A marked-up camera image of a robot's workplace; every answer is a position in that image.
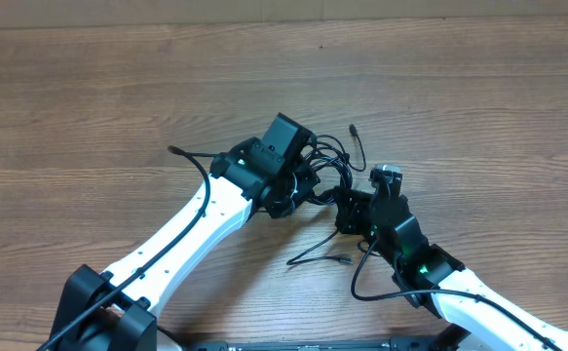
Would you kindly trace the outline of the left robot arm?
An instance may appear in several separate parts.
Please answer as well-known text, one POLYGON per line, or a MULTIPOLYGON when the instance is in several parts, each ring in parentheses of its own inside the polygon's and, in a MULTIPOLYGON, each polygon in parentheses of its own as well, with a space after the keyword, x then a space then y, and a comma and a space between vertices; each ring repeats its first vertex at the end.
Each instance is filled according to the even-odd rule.
POLYGON ((317 183, 302 151, 308 129, 278 114, 263 137, 214 155, 187 204, 150 239, 101 272, 79 267, 61 293, 45 350, 159 351, 180 344, 158 319, 180 284, 260 209, 294 213, 317 183))

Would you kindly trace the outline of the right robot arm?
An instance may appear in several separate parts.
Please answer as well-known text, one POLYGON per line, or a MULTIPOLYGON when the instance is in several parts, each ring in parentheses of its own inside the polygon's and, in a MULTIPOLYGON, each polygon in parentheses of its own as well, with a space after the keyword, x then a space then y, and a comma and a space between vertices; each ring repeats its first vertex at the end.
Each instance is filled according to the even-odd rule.
POLYGON ((476 337, 492 350, 568 350, 568 331, 534 317, 485 285, 463 262, 422 234, 407 199, 378 189, 369 194, 336 187, 336 226, 346 234, 360 234, 368 251, 377 252, 394 269, 396 292, 361 295, 357 280, 353 297, 378 301, 405 297, 436 317, 476 337))

